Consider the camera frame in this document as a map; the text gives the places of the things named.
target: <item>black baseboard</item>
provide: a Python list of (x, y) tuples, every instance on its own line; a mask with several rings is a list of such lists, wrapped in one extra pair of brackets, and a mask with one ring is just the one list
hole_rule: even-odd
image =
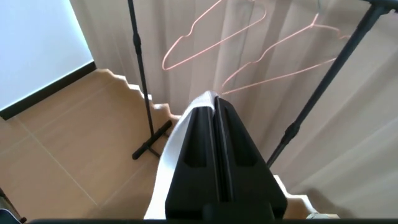
[(78, 70), (72, 72), (71, 74), (61, 78), (60, 80), (24, 98), (23, 100), (20, 100), (17, 103), (14, 103), (13, 105), (3, 109), (2, 111), (0, 111), (0, 116), (5, 120), (10, 119), (13, 116), (19, 114), (20, 112), (26, 110), (27, 108), (30, 108), (36, 103), (60, 91), (69, 84), (74, 83), (75, 81), (79, 80), (80, 78), (84, 77), (85, 75), (89, 74), (94, 70), (96, 70), (96, 65), (94, 62), (91, 62), (79, 68)]

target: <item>curtain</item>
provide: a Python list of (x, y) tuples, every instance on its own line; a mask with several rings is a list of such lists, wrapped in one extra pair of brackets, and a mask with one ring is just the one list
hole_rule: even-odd
[[(134, 0), (147, 85), (154, 103), (181, 114), (205, 90), (222, 93), (336, 57), (347, 42), (312, 28), (274, 47), (224, 88), (221, 84), (266, 48), (309, 25), (350, 35), (369, 8), (360, 0), (228, 0), (219, 3), (170, 54), (175, 64), (266, 18), (169, 71), (166, 51), (216, 0)], [(141, 84), (126, 0), (71, 0), (95, 62)], [(297, 117), (331, 63), (222, 97), (240, 115), (264, 159)], [(292, 194), (341, 217), (398, 217), (398, 18), (382, 16), (354, 51), (271, 170)]]

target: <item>floor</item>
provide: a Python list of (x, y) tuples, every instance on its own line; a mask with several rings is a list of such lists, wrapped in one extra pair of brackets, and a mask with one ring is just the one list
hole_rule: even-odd
[[(152, 110), (155, 129), (173, 118)], [(0, 118), (0, 187), (37, 218), (142, 218), (158, 159), (131, 154), (148, 137), (142, 95), (97, 70), (7, 121)], [(162, 152), (166, 137), (153, 148)]]

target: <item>black metal pole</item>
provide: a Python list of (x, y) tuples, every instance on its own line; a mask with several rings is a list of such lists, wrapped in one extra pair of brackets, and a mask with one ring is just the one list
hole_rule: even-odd
[(343, 67), (349, 56), (354, 52), (355, 48), (358, 46), (366, 33), (372, 28), (372, 26), (376, 23), (381, 15), (388, 12), (389, 9), (386, 8), (384, 5), (371, 5), (369, 10), (362, 18), (361, 22), (358, 24), (354, 34), (351, 36), (351, 38), (349, 38), (347, 44), (344, 46), (343, 50), (341, 50), (336, 60), (329, 68), (329, 71), (319, 83), (317, 89), (312, 93), (312, 96), (305, 104), (297, 119), (286, 129), (285, 134), (280, 140), (279, 145), (267, 161), (268, 167), (271, 167), (271, 165), (278, 158), (279, 154), (281, 154), (281, 152), (284, 150), (285, 146), (288, 145), (290, 140), (292, 140), (297, 135), (300, 129), (300, 125), (303, 123), (304, 119), (311, 112), (312, 108), (322, 96), (323, 92), (325, 92), (325, 90), (328, 88), (331, 81), (333, 81), (334, 77)]
[(148, 99), (148, 90), (147, 90), (147, 83), (145, 79), (145, 72), (144, 72), (144, 62), (142, 61), (142, 50), (141, 50), (141, 38), (139, 37), (138, 34), (138, 28), (137, 28), (137, 21), (136, 21), (136, 12), (134, 10), (134, 3), (132, 0), (127, 0), (129, 4), (129, 11), (130, 11), (130, 19), (131, 19), (131, 25), (132, 25), (132, 40), (134, 42), (134, 47), (136, 48), (136, 54), (137, 54), (137, 61), (138, 61), (138, 67), (139, 67), (139, 74), (141, 77), (141, 82), (142, 82), (142, 90), (144, 91), (144, 100), (145, 100), (145, 107), (147, 110), (147, 116), (148, 116), (148, 123), (149, 123), (149, 129), (150, 129), (150, 139), (147, 140), (142, 144), (142, 146), (137, 149), (137, 151), (132, 155), (133, 159), (138, 159), (142, 153), (145, 152), (146, 149), (150, 150), (151, 153), (153, 153), (155, 156), (160, 157), (160, 154), (154, 151), (153, 149), (150, 148), (150, 146), (158, 140), (158, 138), (161, 137), (161, 135), (165, 134), (166, 130), (171, 127), (172, 122), (168, 120), (159, 130), (157, 130), (156, 133), (154, 133), (154, 125), (152, 124), (152, 116), (150, 114), (150, 105), (149, 105), (149, 99)]

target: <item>clothes hanger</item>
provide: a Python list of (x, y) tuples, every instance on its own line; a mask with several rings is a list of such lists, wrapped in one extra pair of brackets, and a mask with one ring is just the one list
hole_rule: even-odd
[(197, 23), (201, 18), (203, 18), (208, 12), (210, 12), (214, 7), (216, 7), (221, 1), (223, 1), (223, 0), (218, 0), (216, 3), (214, 3), (214, 5), (212, 5), (210, 8), (208, 8), (201, 16), (198, 17), (198, 19), (196, 19), (196, 20), (193, 22), (193, 24), (192, 24), (192, 26), (191, 26), (190, 32), (189, 32), (187, 35), (182, 35), (182, 36), (180, 36), (180, 37), (174, 42), (174, 44), (173, 44), (173, 45), (171, 46), (171, 48), (167, 51), (167, 53), (165, 54), (165, 56), (164, 56), (164, 58), (163, 58), (163, 62), (162, 62), (162, 68), (163, 68), (163, 70), (167, 71), (167, 70), (170, 70), (170, 69), (172, 69), (172, 68), (175, 68), (175, 67), (177, 67), (177, 66), (179, 66), (179, 65), (181, 65), (181, 64), (183, 64), (183, 63), (185, 63), (185, 62), (187, 62), (187, 61), (189, 61), (189, 60), (191, 60), (191, 59), (193, 59), (193, 58), (195, 58), (195, 57), (197, 57), (197, 56), (199, 56), (199, 55), (205, 53), (206, 51), (212, 49), (213, 47), (216, 47), (217, 45), (220, 45), (220, 44), (223, 43), (224, 41), (227, 41), (228, 39), (230, 39), (230, 38), (232, 38), (232, 37), (234, 37), (234, 36), (240, 34), (241, 32), (243, 32), (243, 31), (247, 30), (248, 28), (250, 28), (250, 27), (256, 25), (256, 24), (259, 23), (259, 22), (261, 22), (261, 21), (266, 17), (266, 15), (267, 15), (267, 11), (265, 10), (265, 11), (264, 11), (264, 15), (263, 15), (259, 20), (257, 20), (256, 22), (253, 22), (252, 24), (249, 24), (248, 26), (244, 27), (243, 29), (241, 29), (241, 30), (235, 32), (234, 34), (232, 34), (232, 35), (230, 35), (230, 36), (228, 36), (228, 37), (222, 39), (221, 41), (219, 41), (219, 42), (217, 42), (217, 43), (211, 45), (210, 47), (206, 48), (205, 50), (202, 50), (201, 52), (196, 53), (196, 54), (192, 55), (191, 57), (182, 60), (182, 61), (179, 62), (179, 63), (176, 63), (176, 64), (174, 64), (174, 65), (172, 65), (172, 66), (169, 66), (169, 67), (165, 67), (165, 61), (166, 61), (167, 57), (170, 55), (171, 51), (173, 51), (174, 47), (175, 47), (183, 38), (189, 37), (189, 36), (192, 34), (193, 28), (195, 27), (196, 23)]
[[(289, 40), (290, 38), (292, 38), (292, 37), (294, 37), (294, 36), (296, 36), (296, 35), (298, 35), (298, 34), (304, 32), (304, 31), (306, 31), (306, 30), (308, 30), (308, 29), (311, 29), (311, 28), (313, 28), (313, 27), (318, 27), (318, 28), (324, 28), (324, 29), (334, 30), (334, 31), (337, 32), (337, 35), (338, 35), (338, 38), (339, 38), (339, 39), (345, 39), (345, 38), (349, 38), (349, 37), (350, 37), (350, 35), (341, 35), (341, 31), (340, 31), (338, 28), (336, 28), (336, 27), (326, 26), (326, 25), (321, 25), (321, 24), (316, 24), (315, 22), (316, 22), (317, 19), (318, 19), (318, 16), (319, 16), (319, 14), (320, 14), (320, 11), (321, 11), (320, 0), (318, 0), (318, 13), (315, 15), (315, 17), (314, 17), (314, 19), (313, 19), (313, 21), (312, 21), (312, 23), (311, 23), (310, 25), (308, 25), (308, 26), (304, 27), (303, 29), (301, 29), (301, 30), (299, 30), (299, 31), (297, 31), (297, 32), (295, 32), (295, 33), (293, 33), (293, 34), (291, 34), (290, 36), (288, 36), (288, 37), (286, 37), (286, 38), (284, 38), (284, 39), (282, 39), (282, 40), (280, 40), (280, 41), (278, 41), (278, 42), (272, 44), (270, 47), (268, 47), (268, 48), (264, 51), (264, 53), (261, 55), (261, 57), (260, 57), (258, 60), (253, 61), (253, 62), (248, 62), (248, 63), (244, 64), (242, 67), (240, 67), (239, 69), (237, 69), (232, 75), (230, 75), (230, 76), (224, 81), (224, 83), (222, 84), (221, 88), (223, 88), (233, 77), (235, 77), (241, 70), (243, 70), (244, 68), (246, 68), (248, 65), (254, 64), (254, 63), (258, 63), (259, 61), (261, 61), (261, 60), (264, 58), (265, 54), (266, 54), (268, 51), (270, 51), (270, 49), (276, 47), (277, 45), (283, 43), (284, 41)], [(281, 78), (290, 77), (290, 76), (292, 76), (292, 75), (296, 75), (296, 74), (299, 74), (299, 73), (302, 73), (302, 72), (306, 72), (306, 71), (308, 71), (308, 70), (317, 68), (317, 67), (319, 67), (319, 66), (321, 66), (321, 65), (324, 65), (324, 64), (333, 62), (334, 60), (336, 60), (336, 58), (329, 59), (329, 60), (324, 61), (324, 62), (322, 62), (322, 63), (316, 64), (316, 65), (313, 65), (313, 66), (311, 66), (311, 67), (304, 68), (304, 69), (302, 69), (302, 70), (299, 70), (299, 71), (296, 71), (296, 72), (292, 72), (292, 73), (289, 73), (289, 74), (286, 74), (286, 75), (282, 75), (282, 76), (275, 77), (275, 78), (270, 78), (270, 79), (267, 79), (267, 80), (263, 80), (263, 81), (261, 81), (261, 82), (257, 82), (257, 83), (253, 83), (253, 84), (246, 85), (246, 86), (243, 86), (243, 87), (235, 88), (235, 89), (230, 90), (230, 91), (225, 91), (225, 92), (222, 93), (222, 95), (227, 95), (227, 94), (230, 94), (230, 93), (234, 93), (234, 92), (237, 92), (237, 91), (246, 89), (246, 88), (250, 88), (250, 87), (253, 87), (253, 86), (256, 86), (256, 85), (260, 85), (260, 84), (264, 84), (264, 83), (267, 83), (267, 82), (275, 81), (275, 80), (278, 80), (278, 79), (281, 79)]]

